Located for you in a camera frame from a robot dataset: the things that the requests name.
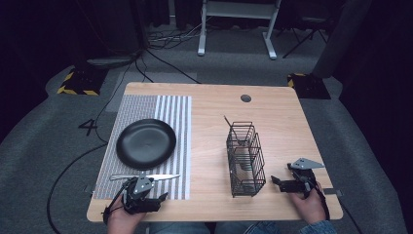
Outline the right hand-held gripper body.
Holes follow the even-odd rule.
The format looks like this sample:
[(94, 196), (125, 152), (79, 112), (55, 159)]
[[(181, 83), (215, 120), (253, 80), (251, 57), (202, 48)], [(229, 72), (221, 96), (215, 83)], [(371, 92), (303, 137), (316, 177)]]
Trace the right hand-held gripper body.
[(320, 169), (324, 164), (306, 158), (299, 158), (291, 163), (291, 167), (296, 170), (298, 177), (293, 180), (282, 180), (281, 192), (302, 193), (307, 198), (312, 189), (317, 185), (316, 176), (313, 169)]

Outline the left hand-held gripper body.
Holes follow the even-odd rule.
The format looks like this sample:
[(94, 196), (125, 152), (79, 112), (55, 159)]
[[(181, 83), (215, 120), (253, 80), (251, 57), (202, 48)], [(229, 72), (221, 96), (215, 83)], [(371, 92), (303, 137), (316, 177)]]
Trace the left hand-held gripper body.
[(152, 188), (152, 178), (140, 176), (129, 179), (123, 192), (124, 210), (130, 215), (157, 212), (163, 200), (147, 198)]

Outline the person's right hand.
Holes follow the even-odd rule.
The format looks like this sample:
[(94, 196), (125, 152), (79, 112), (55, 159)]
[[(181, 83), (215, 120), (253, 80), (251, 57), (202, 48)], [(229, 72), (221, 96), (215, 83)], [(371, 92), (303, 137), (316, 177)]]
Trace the person's right hand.
[(294, 204), (297, 212), (308, 224), (314, 224), (326, 220), (326, 214), (318, 191), (320, 184), (311, 190), (306, 199), (302, 199), (297, 193), (288, 193), (288, 197)]

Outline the person's left hand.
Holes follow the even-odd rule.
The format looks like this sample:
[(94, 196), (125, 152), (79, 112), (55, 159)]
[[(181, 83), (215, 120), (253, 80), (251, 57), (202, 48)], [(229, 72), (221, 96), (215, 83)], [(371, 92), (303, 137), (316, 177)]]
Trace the person's left hand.
[(119, 196), (110, 208), (107, 220), (107, 234), (133, 234), (146, 213), (129, 214), (123, 208), (122, 197)]

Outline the silver table knife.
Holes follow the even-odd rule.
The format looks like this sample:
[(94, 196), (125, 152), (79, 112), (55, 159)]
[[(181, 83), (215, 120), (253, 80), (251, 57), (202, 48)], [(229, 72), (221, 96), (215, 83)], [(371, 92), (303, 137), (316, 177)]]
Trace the silver table knife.
[(129, 179), (129, 178), (134, 178), (134, 177), (148, 177), (148, 178), (153, 178), (155, 181), (159, 180), (167, 180), (167, 179), (173, 179), (173, 178), (178, 178), (180, 175), (111, 175), (109, 180), (118, 180), (118, 179)]

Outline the black round plate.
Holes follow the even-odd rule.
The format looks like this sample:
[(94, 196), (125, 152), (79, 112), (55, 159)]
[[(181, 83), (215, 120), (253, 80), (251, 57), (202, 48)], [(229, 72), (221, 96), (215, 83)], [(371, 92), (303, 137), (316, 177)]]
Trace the black round plate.
[(148, 170), (164, 163), (176, 146), (173, 128), (157, 119), (138, 120), (120, 133), (116, 153), (125, 165)]

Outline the person's blue jeans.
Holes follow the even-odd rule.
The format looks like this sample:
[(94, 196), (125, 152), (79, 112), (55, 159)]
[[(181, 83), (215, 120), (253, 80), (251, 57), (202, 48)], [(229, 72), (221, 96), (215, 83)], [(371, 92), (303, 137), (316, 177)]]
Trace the person's blue jeans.
[[(149, 225), (149, 234), (282, 234), (274, 221), (217, 222), (214, 233), (204, 222), (159, 222)], [(296, 234), (337, 234), (328, 220), (307, 224)]]

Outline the grey striped placemat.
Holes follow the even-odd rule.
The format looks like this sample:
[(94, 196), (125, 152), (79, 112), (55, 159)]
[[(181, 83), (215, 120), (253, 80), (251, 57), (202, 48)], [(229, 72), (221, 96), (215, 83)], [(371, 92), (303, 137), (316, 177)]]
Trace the grey striped placemat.
[(116, 142), (122, 130), (141, 119), (157, 119), (175, 132), (176, 145), (171, 156), (156, 167), (144, 170), (147, 175), (178, 175), (161, 180), (150, 191), (150, 198), (167, 192), (171, 200), (190, 198), (192, 98), (186, 96), (133, 96), (122, 98), (111, 137), (100, 167), (94, 189), (94, 199), (112, 199), (124, 179), (111, 180), (112, 175), (138, 175), (140, 170), (122, 163), (116, 152)]

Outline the black yellow-striped stand base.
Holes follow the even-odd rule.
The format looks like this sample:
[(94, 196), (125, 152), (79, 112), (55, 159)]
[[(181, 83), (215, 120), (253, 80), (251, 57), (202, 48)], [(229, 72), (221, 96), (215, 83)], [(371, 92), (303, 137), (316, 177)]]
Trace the black yellow-striped stand base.
[(99, 96), (100, 88), (108, 73), (107, 69), (72, 68), (57, 90), (58, 94)]
[(330, 99), (330, 94), (323, 81), (312, 74), (290, 73), (287, 85), (299, 98)]

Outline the grey flat stand foot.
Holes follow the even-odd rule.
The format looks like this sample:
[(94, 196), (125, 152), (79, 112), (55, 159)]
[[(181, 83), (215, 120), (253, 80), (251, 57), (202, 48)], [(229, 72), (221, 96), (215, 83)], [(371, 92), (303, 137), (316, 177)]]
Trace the grey flat stand foot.
[(113, 56), (106, 58), (90, 58), (87, 63), (98, 69), (113, 69), (123, 67), (133, 63), (137, 59), (136, 55), (129, 56)]

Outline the grey padded column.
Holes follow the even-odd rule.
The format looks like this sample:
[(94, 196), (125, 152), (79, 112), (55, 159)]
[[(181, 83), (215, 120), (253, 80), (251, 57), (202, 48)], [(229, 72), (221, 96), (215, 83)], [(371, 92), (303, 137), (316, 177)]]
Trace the grey padded column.
[(329, 78), (357, 34), (373, 0), (346, 0), (342, 14), (323, 49), (311, 75)]

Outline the white desk frame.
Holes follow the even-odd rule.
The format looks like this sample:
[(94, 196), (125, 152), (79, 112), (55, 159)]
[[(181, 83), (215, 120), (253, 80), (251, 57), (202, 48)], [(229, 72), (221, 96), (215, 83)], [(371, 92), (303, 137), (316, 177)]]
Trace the white desk frame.
[(202, 57), (206, 53), (207, 18), (241, 18), (254, 20), (268, 20), (268, 30), (262, 33), (262, 37), (270, 59), (276, 59), (277, 53), (271, 41), (273, 29), (278, 17), (282, 0), (275, 0), (271, 4), (219, 2), (216, 0), (203, 0), (201, 10), (201, 34), (197, 54)]

